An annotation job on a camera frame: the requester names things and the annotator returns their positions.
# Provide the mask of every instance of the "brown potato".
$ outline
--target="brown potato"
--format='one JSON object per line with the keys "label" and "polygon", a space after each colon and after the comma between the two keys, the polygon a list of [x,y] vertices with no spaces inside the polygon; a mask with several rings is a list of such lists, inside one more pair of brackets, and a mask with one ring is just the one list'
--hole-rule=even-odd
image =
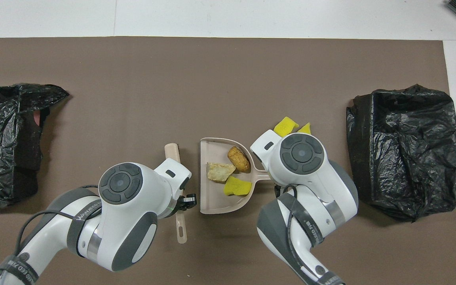
{"label": "brown potato", "polygon": [[235,165],[235,168],[243,173],[249,173],[251,171],[251,164],[247,159],[246,155],[239,150],[236,146],[232,146],[228,151],[228,159]]}

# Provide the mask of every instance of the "trash bag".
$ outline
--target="trash bag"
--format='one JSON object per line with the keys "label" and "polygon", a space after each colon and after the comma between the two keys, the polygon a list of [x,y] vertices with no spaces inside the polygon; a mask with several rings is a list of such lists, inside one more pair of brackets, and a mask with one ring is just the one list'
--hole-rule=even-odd
{"label": "trash bag", "polygon": [[448,94],[420,85],[375,90],[347,108],[360,199],[398,220],[456,207],[456,116]]}
{"label": "trash bag", "polygon": [[55,85],[0,87],[0,207],[38,190],[36,173],[42,160],[43,123],[49,107],[68,95]]}

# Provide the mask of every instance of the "beige handle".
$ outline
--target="beige handle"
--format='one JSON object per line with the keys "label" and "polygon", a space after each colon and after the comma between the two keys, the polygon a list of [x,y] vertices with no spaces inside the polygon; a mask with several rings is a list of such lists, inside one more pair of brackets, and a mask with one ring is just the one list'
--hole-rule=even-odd
{"label": "beige handle", "polygon": [[[165,157],[171,158],[180,163],[181,157],[179,156],[179,146],[177,144],[167,144],[165,146]],[[184,211],[177,211],[177,213],[175,213],[175,227],[177,229],[177,241],[179,243],[185,243],[188,241]]]}

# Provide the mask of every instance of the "gray circular joint cover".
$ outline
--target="gray circular joint cover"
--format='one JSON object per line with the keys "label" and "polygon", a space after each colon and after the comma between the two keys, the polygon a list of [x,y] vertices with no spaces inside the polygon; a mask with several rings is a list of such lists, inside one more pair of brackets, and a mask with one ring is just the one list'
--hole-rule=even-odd
{"label": "gray circular joint cover", "polygon": [[281,143],[279,156],[286,169],[298,175],[315,172],[325,159],[320,141],[303,133],[286,137]]}
{"label": "gray circular joint cover", "polygon": [[132,163],[112,166],[100,179],[99,192],[105,202],[124,204],[140,191],[143,177],[140,168]]}

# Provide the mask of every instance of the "black velcro strap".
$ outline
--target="black velcro strap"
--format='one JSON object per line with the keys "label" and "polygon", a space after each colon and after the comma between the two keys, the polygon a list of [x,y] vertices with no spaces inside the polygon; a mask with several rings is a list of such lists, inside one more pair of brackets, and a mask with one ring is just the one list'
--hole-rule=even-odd
{"label": "black velcro strap", "polygon": [[318,283],[321,285],[342,285],[345,284],[339,276],[337,276],[332,271],[328,271],[321,278],[319,278]]}
{"label": "black velcro strap", "polygon": [[24,285],[34,285],[38,280],[38,274],[33,267],[14,255],[8,256],[5,261],[0,264],[0,270],[11,273],[22,281]]}
{"label": "black velcro strap", "polygon": [[307,212],[307,210],[300,204],[300,202],[292,195],[281,195],[277,198],[282,202],[286,208],[291,211],[291,214],[295,217],[298,224],[302,227],[307,237],[311,241],[312,247],[323,242],[324,238],[321,234],[320,228],[315,223],[313,217]]}
{"label": "black velcro strap", "polygon": [[74,253],[78,254],[78,256],[83,257],[78,252],[78,239],[80,238],[80,233],[84,228],[84,224],[86,223],[87,218],[92,214],[96,213],[98,209],[101,208],[101,199],[97,199],[89,203],[85,206],[82,210],[80,210],[73,220],[71,220],[70,227],[68,229],[68,235],[66,237],[66,245],[68,249]]}

